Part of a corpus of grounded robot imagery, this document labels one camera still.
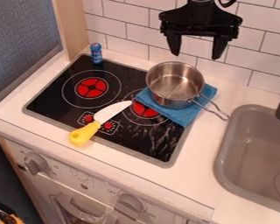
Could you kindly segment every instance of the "sink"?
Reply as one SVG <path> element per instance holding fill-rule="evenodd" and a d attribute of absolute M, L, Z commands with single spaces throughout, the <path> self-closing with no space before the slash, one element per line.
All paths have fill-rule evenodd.
<path fill-rule="evenodd" d="M 280 121 L 258 105 L 231 116 L 214 174 L 228 191 L 280 212 Z"/>

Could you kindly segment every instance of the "frying pan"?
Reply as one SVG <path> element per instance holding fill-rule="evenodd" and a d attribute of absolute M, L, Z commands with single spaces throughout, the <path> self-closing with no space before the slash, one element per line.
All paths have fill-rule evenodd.
<path fill-rule="evenodd" d="M 157 104 L 168 109 L 183 109 L 193 103 L 207 112 L 213 113 L 228 122 L 230 117 L 217 104 L 202 94 L 205 79 L 199 70 L 185 63 L 170 61 L 157 64 L 146 75 L 146 84 Z M 197 102 L 203 97 L 213 104 L 219 113 Z"/>

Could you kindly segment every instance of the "blue can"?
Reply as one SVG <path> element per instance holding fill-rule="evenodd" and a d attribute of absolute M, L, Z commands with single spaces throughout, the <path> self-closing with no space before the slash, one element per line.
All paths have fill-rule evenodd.
<path fill-rule="evenodd" d="M 93 43 L 90 46 L 91 59 L 95 64 L 102 63 L 102 46 L 99 43 Z"/>

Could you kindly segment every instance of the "blue towel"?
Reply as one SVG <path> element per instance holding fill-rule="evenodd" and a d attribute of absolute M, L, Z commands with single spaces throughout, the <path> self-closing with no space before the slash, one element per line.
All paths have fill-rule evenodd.
<path fill-rule="evenodd" d="M 210 85 L 205 84 L 202 94 L 208 97 L 209 99 L 213 99 L 217 93 L 217 88 L 212 87 Z M 162 116 L 165 116 L 175 123 L 178 123 L 179 125 L 186 127 L 190 124 L 190 122 L 197 116 L 197 114 L 201 111 L 201 107 L 192 104 L 188 108 L 180 108 L 180 109 L 172 109 L 172 108 L 164 108 L 159 106 L 154 102 L 154 100 L 151 97 L 151 91 L 146 87 L 144 90 L 142 90 L 139 94 L 136 95 L 136 99 L 144 104 L 145 106 L 156 110 L 158 113 L 160 113 Z M 196 99 L 200 104 L 207 105 L 207 100 L 205 100 L 203 97 L 198 97 Z"/>

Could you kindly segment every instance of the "countertop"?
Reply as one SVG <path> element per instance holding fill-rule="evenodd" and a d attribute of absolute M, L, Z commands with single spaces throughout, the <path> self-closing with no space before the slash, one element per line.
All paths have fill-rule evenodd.
<path fill-rule="evenodd" d="M 155 65 L 109 50 L 104 50 L 103 54 L 108 60 L 145 70 Z M 67 141 L 67 131 L 24 114 L 23 106 L 68 63 L 64 53 L 59 53 L 0 102 L 0 135 L 52 157 L 70 159 L 84 170 L 95 171 L 151 196 L 156 191 L 161 200 L 185 212 L 191 209 L 191 205 L 187 206 L 183 199 L 198 201 L 213 208 L 212 221 L 216 223 L 280 223 L 279 212 L 233 195 L 215 179 L 214 160 L 228 124 L 210 113 L 199 114 L 175 165 L 168 169 L 91 141 L 78 149 Z M 259 104 L 274 109 L 280 102 L 279 94 L 205 78 L 206 83 L 219 89 L 214 101 L 229 114 L 243 104 Z M 162 195 L 160 186 L 173 194 L 164 191 Z"/>

